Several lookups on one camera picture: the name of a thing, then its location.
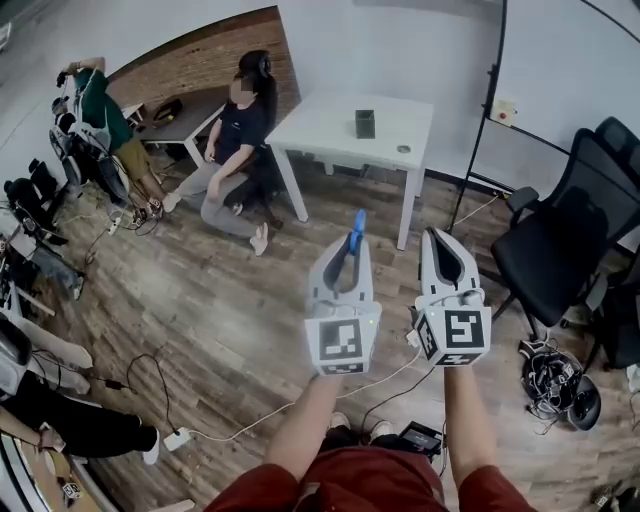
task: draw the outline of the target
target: white cable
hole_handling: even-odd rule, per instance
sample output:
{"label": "white cable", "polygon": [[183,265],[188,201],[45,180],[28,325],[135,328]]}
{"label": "white cable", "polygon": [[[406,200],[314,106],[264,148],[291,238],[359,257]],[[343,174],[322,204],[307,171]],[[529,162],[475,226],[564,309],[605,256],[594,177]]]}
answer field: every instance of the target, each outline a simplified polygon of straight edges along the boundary
{"label": "white cable", "polygon": [[467,215],[466,217],[461,218],[459,221],[455,222],[453,225],[457,226],[458,224],[460,224],[462,221],[467,220],[469,217],[471,217],[472,215],[475,215],[476,213],[478,213],[480,210],[482,210],[485,206],[489,206],[491,203],[493,203],[496,199],[498,199],[500,196],[495,196],[493,199],[491,199],[491,201],[487,201],[486,203],[484,203],[482,206],[476,208],[475,210],[473,210],[469,215]]}
{"label": "white cable", "polygon": [[[389,375],[388,377],[385,377],[382,380],[376,381],[376,382],[372,382],[371,384],[367,384],[366,386],[362,386],[361,388],[355,389],[354,391],[351,391],[349,393],[347,393],[346,395],[340,395],[338,397],[338,400],[340,400],[341,398],[347,398],[349,396],[355,395],[356,393],[359,393],[360,391],[364,391],[367,388],[371,388],[373,386],[377,386],[378,384],[382,384],[383,382],[387,382],[389,379],[392,379],[393,377],[395,377],[396,375],[398,375],[401,371],[406,370],[407,368],[409,368],[409,366],[411,366],[413,363],[415,363],[418,360],[418,357],[420,357],[420,354],[422,353],[422,348],[418,349],[418,352],[416,353],[416,355],[413,357],[413,359],[411,361],[409,361],[407,364],[405,364],[404,366],[402,366],[401,368],[398,368],[395,372],[393,372],[391,375]],[[249,425],[248,427],[244,427],[241,430],[238,430],[235,434],[233,434],[231,437],[227,437],[224,439],[219,439],[216,437],[209,437],[206,434],[203,434],[202,432],[199,432],[198,430],[189,430],[188,432],[190,434],[198,434],[202,437],[205,437],[206,439],[209,439],[210,441],[216,441],[218,443],[227,443],[229,441],[233,441],[236,437],[238,437],[240,434],[243,434],[245,432],[247,432],[248,430],[251,430],[253,427],[255,427],[256,425],[262,423],[265,420],[268,420],[269,418],[271,418],[272,416],[275,416],[276,414],[278,414],[281,411],[284,411],[287,407],[291,407],[295,402],[291,402],[289,404],[283,405],[282,407],[280,407],[279,409],[276,409],[275,411],[267,414],[266,416],[263,416],[262,418],[260,418],[259,420],[254,421],[251,425]]]}

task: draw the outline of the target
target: white shoe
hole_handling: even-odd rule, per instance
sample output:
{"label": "white shoe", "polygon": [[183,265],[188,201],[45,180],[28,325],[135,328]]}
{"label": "white shoe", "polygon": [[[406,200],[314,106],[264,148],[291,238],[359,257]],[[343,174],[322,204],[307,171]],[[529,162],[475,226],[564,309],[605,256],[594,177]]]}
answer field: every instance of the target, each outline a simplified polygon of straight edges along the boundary
{"label": "white shoe", "polygon": [[165,212],[171,213],[176,209],[176,206],[178,206],[181,199],[180,195],[176,192],[169,192],[162,200],[162,208],[164,208]]}
{"label": "white shoe", "polygon": [[84,277],[78,278],[79,284],[73,289],[73,300],[78,300],[82,293],[82,287],[84,286]]}
{"label": "white shoe", "polygon": [[256,229],[256,236],[252,236],[249,243],[253,246],[256,256],[261,256],[269,244],[269,226],[266,222]]}
{"label": "white shoe", "polygon": [[158,455],[160,455],[160,432],[158,432],[158,429],[155,429],[156,431],[156,444],[153,445],[153,448],[151,448],[151,450],[149,450],[148,452],[142,452],[142,460],[144,460],[145,464],[147,464],[148,466],[153,466],[157,460],[158,460]]}
{"label": "white shoe", "polygon": [[341,412],[334,412],[331,415],[331,422],[329,423],[329,428],[336,428],[336,427],[347,427],[348,429],[351,429],[351,423],[349,423],[349,418],[347,418],[344,414],[342,414]]}
{"label": "white shoe", "polygon": [[388,436],[389,434],[395,434],[391,422],[379,421],[371,431],[371,435],[369,436],[369,443],[373,442],[374,439],[377,439],[380,436]]}

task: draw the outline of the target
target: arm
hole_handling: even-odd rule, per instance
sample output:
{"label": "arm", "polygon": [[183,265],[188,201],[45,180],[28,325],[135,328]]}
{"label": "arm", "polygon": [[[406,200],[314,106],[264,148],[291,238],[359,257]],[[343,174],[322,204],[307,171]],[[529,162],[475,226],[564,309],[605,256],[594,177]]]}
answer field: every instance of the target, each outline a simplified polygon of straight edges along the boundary
{"label": "arm", "polygon": [[315,377],[271,439],[265,464],[276,464],[299,482],[318,455],[342,386],[342,377]]}
{"label": "arm", "polygon": [[62,71],[67,75],[75,75],[80,69],[89,68],[102,71],[104,74],[107,61],[104,57],[94,57],[92,59],[79,60],[78,62],[71,62]]}
{"label": "arm", "polygon": [[451,471],[459,490],[476,469],[496,465],[497,444],[472,367],[445,368],[444,389]]}
{"label": "arm", "polygon": [[253,146],[243,144],[240,149],[236,151],[229,159],[224,163],[222,167],[213,175],[209,182],[209,188],[207,189],[207,197],[215,199],[218,196],[218,189],[220,188],[220,182],[233,174],[238,167],[247,161],[247,159],[253,153]]}
{"label": "arm", "polygon": [[38,446],[40,433],[30,429],[6,409],[0,407],[0,430],[12,437],[22,439],[25,443]]}

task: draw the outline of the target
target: whiteboard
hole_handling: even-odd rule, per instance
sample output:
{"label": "whiteboard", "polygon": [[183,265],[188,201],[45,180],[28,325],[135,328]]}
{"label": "whiteboard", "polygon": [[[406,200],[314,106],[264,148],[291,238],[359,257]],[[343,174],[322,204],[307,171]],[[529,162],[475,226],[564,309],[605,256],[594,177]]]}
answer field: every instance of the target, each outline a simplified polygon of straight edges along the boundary
{"label": "whiteboard", "polygon": [[[565,150],[578,129],[593,130],[609,116],[640,136],[640,43],[580,0],[505,1],[494,101],[514,102],[513,126]],[[621,13],[595,4],[613,17]],[[628,12],[635,32],[638,16]]]}

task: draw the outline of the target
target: red shirt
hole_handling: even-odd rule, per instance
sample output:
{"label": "red shirt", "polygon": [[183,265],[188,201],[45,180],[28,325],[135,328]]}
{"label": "red shirt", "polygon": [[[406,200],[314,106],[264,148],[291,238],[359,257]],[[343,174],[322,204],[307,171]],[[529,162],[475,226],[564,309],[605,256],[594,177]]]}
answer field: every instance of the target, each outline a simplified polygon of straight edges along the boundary
{"label": "red shirt", "polygon": [[[493,466],[469,475],[459,491],[460,512],[533,511]],[[423,455],[375,447],[320,454],[298,484],[275,464],[248,471],[206,512],[446,512],[442,484]]]}

